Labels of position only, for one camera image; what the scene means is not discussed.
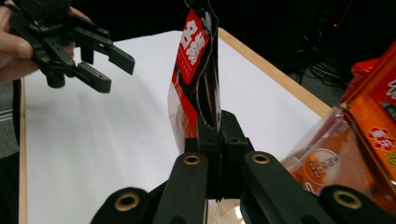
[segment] finger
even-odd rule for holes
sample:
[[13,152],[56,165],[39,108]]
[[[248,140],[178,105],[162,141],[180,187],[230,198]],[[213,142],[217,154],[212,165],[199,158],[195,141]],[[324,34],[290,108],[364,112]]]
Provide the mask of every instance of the finger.
[[76,43],[73,42],[67,46],[64,46],[64,51],[66,51],[66,53],[68,54],[73,54],[73,50],[75,47],[76,47]]
[[0,67],[6,66],[13,59],[14,58],[11,55],[0,52]]
[[68,16],[73,16],[74,14],[84,18],[85,20],[90,21],[90,18],[88,16],[86,16],[84,13],[82,13],[80,10],[70,7],[69,11],[67,12]]
[[33,48],[29,42],[3,31],[0,31],[0,52],[22,59],[33,57]]
[[32,74],[37,70],[38,68],[32,60],[15,59],[11,63],[0,68],[0,82],[16,80]]
[[9,17],[11,16],[12,10],[8,7],[0,7],[0,29],[6,32],[9,31]]

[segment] snack bag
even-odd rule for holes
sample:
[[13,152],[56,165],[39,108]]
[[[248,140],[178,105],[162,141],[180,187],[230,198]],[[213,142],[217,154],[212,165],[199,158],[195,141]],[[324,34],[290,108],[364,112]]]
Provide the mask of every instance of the snack bag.
[[351,73],[353,78],[349,83],[346,92],[340,99],[340,102],[344,102],[345,99],[349,97],[352,92],[355,91],[356,88],[359,87],[359,83],[363,82],[363,80],[371,73],[371,71],[375,68],[381,58],[374,58],[371,60],[367,60],[364,62],[354,63],[351,67]]
[[282,164],[307,190],[356,189],[396,218],[396,42]]
[[177,50],[168,114],[179,153],[197,137],[197,118],[219,132],[218,18],[209,1],[185,2],[190,12]]

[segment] table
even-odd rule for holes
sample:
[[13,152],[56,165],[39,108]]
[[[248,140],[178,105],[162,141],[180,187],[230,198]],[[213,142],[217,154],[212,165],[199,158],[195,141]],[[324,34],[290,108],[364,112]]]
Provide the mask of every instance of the table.
[[[181,32],[116,42],[134,56],[129,76],[95,54],[112,79],[109,94],[76,78],[59,90],[36,72],[22,81],[20,223],[90,223],[126,187],[150,191],[178,156],[167,93]],[[79,51],[75,51],[75,61]],[[279,160],[330,108],[219,28],[223,110],[236,115],[256,150]]]

